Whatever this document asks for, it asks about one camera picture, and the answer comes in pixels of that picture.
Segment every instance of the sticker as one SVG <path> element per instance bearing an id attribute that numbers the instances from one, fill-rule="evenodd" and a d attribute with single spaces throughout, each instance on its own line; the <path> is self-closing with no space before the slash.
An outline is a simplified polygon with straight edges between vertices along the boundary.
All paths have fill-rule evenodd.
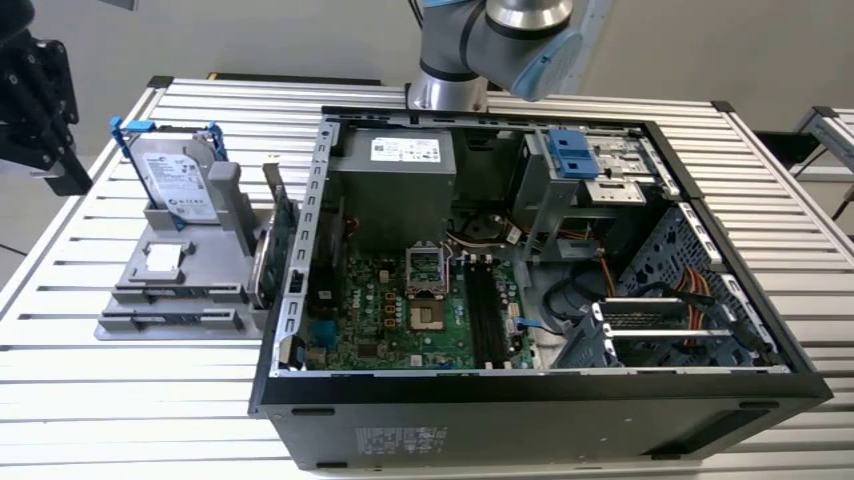
<path id="1" fill-rule="evenodd" d="M 186 155 L 165 153 L 146 153 L 142 160 L 166 210 L 188 222 L 216 220 L 196 161 Z"/>
<path id="2" fill-rule="evenodd" d="M 512 227 L 509 229 L 509 233 L 507 234 L 507 242 L 515 245 L 516 243 L 519 243 L 520 237 L 521 237 L 521 230 L 519 230 L 516 227 Z"/>
<path id="3" fill-rule="evenodd" d="M 165 317 L 130 317 L 134 322 L 165 323 Z"/>
<path id="4" fill-rule="evenodd" d="M 371 160 L 375 162 L 439 163 L 439 140 L 435 138 L 388 138 L 371 141 Z"/>
<path id="5" fill-rule="evenodd" d="M 441 453 L 448 427 L 356 428 L 361 455 Z"/>
<path id="6" fill-rule="evenodd" d="M 176 295 L 174 290 L 154 290 L 154 289 L 145 290 L 145 294 L 150 296 L 160 296 L 160 297 L 173 297 Z"/>

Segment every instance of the metal rack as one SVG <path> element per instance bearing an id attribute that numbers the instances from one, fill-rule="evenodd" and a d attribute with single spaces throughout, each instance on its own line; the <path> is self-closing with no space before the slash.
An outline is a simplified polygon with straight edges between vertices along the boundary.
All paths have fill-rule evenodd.
<path id="1" fill-rule="evenodd" d="M 811 133 L 854 172 L 854 109 L 814 107 L 798 124 L 796 132 Z"/>
<path id="2" fill-rule="evenodd" d="M 145 90 L 128 119 L 176 126 L 214 120 L 229 157 L 242 166 L 242 191 L 260 205 L 272 202 L 261 173 L 269 161 L 278 161 L 288 193 L 302 196 L 321 105 L 403 103 L 397 87 L 176 79 Z M 854 247 L 737 115 L 708 102 L 556 96 L 529 104 L 500 93 L 492 94 L 491 111 L 657 122 L 835 398 L 701 463 L 429 474 L 583 478 L 604 472 L 577 467 L 601 467 L 624 478 L 639 470 L 700 480 L 850 478 Z M 145 225 L 145 200 L 112 142 L 90 174 L 90 194 L 68 200 L 0 293 L 0 465 L 17 465 L 4 469 L 4 478 L 309 478 L 269 422 L 245 418 L 257 341 L 94 339 L 97 315 Z"/>

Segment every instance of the side panel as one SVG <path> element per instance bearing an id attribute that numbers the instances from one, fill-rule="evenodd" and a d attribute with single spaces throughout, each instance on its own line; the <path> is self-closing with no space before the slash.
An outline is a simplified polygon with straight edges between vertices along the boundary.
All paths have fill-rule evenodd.
<path id="1" fill-rule="evenodd" d="M 276 405 L 264 411 L 300 468 L 387 468 L 701 458 L 803 408 L 794 400 L 763 408 L 772 404 L 591 400 Z"/>

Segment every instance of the blue plastic latch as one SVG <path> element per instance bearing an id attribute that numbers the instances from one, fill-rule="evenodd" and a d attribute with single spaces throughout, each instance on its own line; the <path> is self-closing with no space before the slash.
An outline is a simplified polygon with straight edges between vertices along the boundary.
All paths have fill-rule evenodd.
<path id="1" fill-rule="evenodd" d="M 548 153 L 557 161 L 563 178 L 596 178 L 599 175 L 599 163 L 580 131 L 549 129 Z"/>
<path id="2" fill-rule="evenodd" d="M 124 141 L 124 135 L 121 134 L 121 117 L 114 116 L 109 119 L 109 134 L 112 138 L 116 140 L 116 144 L 121 149 L 121 155 L 128 160 L 130 159 L 130 149 L 128 148 L 128 144 Z"/>
<path id="3" fill-rule="evenodd" d="M 527 318 L 521 318 L 521 317 L 515 317 L 512 319 L 512 323 L 515 325 L 521 325 L 523 327 L 539 328 L 543 326 L 543 322 L 539 322 L 537 320 L 528 320 Z"/>
<path id="4" fill-rule="evenodd" d="M 154 122 L 150 120 L 130 120 L 128 126 L 124 127 L 124 131 L 128 133 L 148 133 L 157 129 Z"/>
<path id="5" fill-rule="evenodd" d="M 213 147 L 218 154 L 218 160 L 228 161 L 228 153 L 225 152 L 225 140 L 222 139 L 222 129 L 218 128 L 216 122 L 208 123 L 208 132 L 213 135 Z"/>

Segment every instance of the open computer tower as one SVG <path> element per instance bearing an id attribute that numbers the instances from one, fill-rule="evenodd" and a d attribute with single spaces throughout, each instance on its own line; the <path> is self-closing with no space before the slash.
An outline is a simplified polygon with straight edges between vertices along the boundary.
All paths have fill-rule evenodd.
<path id="1" fill-rule="evenodd" d="M 302 469 L 703 458 L 831 396 L 651 122 L 325 108 L 274 310 Z"/>

